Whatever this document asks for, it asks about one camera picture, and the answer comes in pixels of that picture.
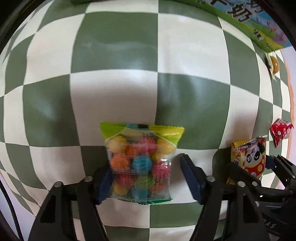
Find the blue cardboard milk box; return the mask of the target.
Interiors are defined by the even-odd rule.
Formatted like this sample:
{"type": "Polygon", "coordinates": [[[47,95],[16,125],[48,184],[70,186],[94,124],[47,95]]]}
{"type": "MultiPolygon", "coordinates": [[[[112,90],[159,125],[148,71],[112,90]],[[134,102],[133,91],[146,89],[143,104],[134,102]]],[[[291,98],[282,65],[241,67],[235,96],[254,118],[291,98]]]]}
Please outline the blue cardboard milk box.
{"type": "Polygon", "coordinates": [[[71,1],[85,4],[88,14],[115,14],[128,27],[155,34],[158,23],[179,24],[191,33],[209,22],[223,30],[238,29],[264,52],[292,46],[290,38],[256,1],[71,1]]]}

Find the colourful candy ball bag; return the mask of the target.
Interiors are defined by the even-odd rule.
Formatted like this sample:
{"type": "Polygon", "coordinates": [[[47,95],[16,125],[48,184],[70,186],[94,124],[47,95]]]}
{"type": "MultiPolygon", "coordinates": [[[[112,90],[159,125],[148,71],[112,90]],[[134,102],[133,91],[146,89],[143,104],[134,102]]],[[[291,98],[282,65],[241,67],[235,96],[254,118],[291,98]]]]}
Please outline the colourful candy ball bag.
{"type": "Polygon", "coordinates": [[[106,123],[100,131],[111,168],[108,196],[142,205],[171,201],[171,162],[181,126],[106,123]]]}

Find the yellow panda snack packet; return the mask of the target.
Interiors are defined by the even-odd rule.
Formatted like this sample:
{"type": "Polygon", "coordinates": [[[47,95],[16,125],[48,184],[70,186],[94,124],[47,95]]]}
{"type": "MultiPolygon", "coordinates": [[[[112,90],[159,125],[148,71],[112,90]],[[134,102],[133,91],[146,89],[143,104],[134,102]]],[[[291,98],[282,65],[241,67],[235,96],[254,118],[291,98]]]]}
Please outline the yellow panda snack packet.
{"type": "Polygon", "coordinates": [[[260,179],[265,170],[266,137],[259,136],[251,140],[233,142],[231,162],[260,179]]]}

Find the green white checkered mat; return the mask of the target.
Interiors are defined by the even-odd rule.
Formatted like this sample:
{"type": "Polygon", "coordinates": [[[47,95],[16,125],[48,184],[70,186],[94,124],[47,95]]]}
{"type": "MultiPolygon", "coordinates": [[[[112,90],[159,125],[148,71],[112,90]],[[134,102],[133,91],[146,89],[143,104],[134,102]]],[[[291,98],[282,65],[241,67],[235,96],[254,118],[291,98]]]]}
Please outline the green white checkered mat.
{"type": "Polygon", "coordinates": [[[24,240],[57,181],[105,163],[99,125],[182,126],[177,153],[221,177],[232,142],[293,120],[292,48],[264,52],[222,18],[174,1],[45,1],[1,52],[1,180],[24,240]]]}

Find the small red snack packet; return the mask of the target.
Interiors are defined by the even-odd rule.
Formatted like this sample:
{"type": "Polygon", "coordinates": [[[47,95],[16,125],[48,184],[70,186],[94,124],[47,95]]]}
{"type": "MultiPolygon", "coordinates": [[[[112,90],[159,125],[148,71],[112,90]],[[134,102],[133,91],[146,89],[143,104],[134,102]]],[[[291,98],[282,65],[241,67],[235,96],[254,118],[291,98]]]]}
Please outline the small red snack packet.
{"type": "Polygon", "coordinates": [[[275,147],[277,148],[282,140],[285,139],[286,136],[293,129],[293,124],[288,121],[284,121],[281,118],[278,118],[269,128],[270,134],[273,138],[273,142],[275,147]]]}

